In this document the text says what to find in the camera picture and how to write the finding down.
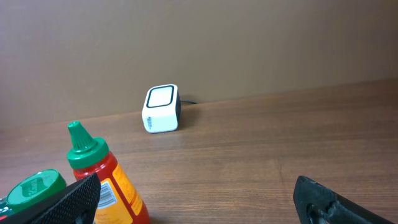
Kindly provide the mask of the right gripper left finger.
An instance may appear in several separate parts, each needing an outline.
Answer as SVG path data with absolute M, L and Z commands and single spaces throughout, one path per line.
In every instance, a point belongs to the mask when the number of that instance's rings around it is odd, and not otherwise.
M 97 174 L 91 174 L 1 220 L 1 224 L 93 224 L 100 190 Z

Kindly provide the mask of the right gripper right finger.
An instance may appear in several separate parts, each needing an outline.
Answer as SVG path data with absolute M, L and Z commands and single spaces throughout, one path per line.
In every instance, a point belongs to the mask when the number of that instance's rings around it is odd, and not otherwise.
M 297 178 L 293 200 L 301 223 L 392 224 L 304 175 Z

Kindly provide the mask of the green lid jar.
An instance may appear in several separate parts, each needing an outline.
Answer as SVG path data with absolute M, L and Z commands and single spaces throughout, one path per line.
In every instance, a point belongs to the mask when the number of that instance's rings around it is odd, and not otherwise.
M 65 189 L 66 186 L 67 183 L 59 171 L 42 170 L 17 184 L 8 193 L 6 203 L 17 213 Z

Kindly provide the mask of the red sauce bottle green cap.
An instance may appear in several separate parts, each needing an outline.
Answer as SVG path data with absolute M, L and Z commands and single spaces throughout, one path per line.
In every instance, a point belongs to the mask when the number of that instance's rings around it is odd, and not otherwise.
M 106 141 L 91 137 L 79 121 L 68 125 L 72 148 L 67 154 L 76 180 L 97 174 L 101 183 L 95 223 L 150 224 L 147 207 Z

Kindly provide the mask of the green 3M gloves packet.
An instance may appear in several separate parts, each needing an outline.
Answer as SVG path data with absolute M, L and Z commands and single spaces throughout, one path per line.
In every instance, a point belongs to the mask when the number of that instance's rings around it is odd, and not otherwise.
M 14 214 L 14 212 L 7 204 L 6 199 L 1 198 L 0 199 L 0 220 L 4 220 L 13 214 Z

